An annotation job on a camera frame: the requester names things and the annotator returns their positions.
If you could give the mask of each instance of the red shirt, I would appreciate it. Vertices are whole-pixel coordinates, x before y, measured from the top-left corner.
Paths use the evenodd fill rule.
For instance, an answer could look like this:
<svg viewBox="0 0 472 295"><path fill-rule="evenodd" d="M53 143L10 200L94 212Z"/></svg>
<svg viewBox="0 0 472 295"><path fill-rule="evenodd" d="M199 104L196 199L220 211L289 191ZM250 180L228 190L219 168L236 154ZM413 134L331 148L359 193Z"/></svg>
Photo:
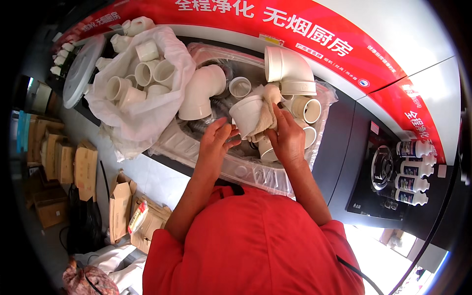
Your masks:
<svg viewBox="0 0 472 295"><path fill-rule="evenodd" d="M220 200L219 189L185 244L154 232L144 295L365 293L362 278L337 261L359 269L341 222L319 227L288 197L245 187Z"/></svg>

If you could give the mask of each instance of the person's left hand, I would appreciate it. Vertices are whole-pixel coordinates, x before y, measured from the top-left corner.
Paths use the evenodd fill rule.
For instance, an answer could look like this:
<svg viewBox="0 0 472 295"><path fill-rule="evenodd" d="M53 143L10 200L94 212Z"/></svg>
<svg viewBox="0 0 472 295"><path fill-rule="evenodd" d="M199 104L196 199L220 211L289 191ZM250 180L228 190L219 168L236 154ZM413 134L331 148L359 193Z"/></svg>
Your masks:
<svg viewBox="0 0 472 295"><path fill-rule="evenodd" d="M241 143L240 139L226 142L227 139L239 134L236 126L226 121L226 118L220 118L207 127L200 141L194 175L209 177L210 181L216 181L221 173L221 165L226 153L230 148Z"/></svg>

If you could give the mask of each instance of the red banner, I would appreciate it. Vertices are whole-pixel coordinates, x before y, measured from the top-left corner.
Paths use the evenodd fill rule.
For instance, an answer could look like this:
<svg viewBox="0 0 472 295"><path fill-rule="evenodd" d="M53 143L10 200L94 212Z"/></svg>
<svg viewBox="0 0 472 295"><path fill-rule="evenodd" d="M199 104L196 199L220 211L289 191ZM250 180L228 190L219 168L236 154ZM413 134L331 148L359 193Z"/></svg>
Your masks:
<svg viewBox="0 0 472 295"><path fill-rule="evenodd" d="M408 84L410 90L401 85L376 92L406 77L405 72L369 35L319 3L311 0L122 0L77 24L57 44L109 31L113 25L140 16L149 17L156 24L230 30L293 49L338 73L364 93L371 93L369 96L404 130L413 130L418 139L434 142L438 162L444 162L430 113L419 95L415 98L418 103L414 103L408 94L414 89L413 84ZM413 121L409 120L405 123L405 113L410 111L420 116L423 127L412 125Z"/></svg>

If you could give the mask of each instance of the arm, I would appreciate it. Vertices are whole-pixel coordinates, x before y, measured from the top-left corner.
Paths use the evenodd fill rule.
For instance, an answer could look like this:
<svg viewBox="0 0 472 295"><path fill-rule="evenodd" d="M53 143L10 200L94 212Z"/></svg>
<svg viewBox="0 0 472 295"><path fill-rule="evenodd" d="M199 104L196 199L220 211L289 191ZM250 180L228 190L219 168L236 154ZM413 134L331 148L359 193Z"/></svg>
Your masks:
<svg viewBox="0 0 472 295"><path fill-rule="evenodd" d="M241 140L225 141L238 133L234 125L226 123L225 118L216 120L206 129L200 141L194 173L164 227L179 242L185 241L194 218L205 208L213 185L221 173L225 154L241 143Z"/></svg>
<svg viewBox="0 0 472 295"><path fill-rule="evenodd" d="M277 117L278 134L273 129L267 129L265 134L287 172L296 201L317 225L322 226L332 217L304 158L305 132L289 112L280 110L275 104L272 107Z"/></svg>

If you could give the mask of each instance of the hand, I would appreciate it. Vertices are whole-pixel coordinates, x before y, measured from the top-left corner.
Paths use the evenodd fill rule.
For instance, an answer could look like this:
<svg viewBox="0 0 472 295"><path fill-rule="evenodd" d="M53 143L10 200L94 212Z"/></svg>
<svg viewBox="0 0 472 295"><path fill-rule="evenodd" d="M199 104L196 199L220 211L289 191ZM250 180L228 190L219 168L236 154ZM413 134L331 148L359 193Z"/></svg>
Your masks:
<svg viewBox="0 0 472 295"><path fill-rule="evenodd" d="M274 129L267 129L264 134L270 139L275 155L285 169L306 164L305 132L289 112L280 110L274 103L272 107L277 118L278 135Z"/></svg>
<svg viewBox="0 0 472 295"><path fill-rule="evenodd" d="M194 174L197 172L200 176L210 177L210 180L216 181L221 173L221 165L226 153L230 148L241 143L240 139L229 142L226 140L237 134L239 130L235 125L228 124L226 118L220 118L211 123L200 141Z"/></svg>

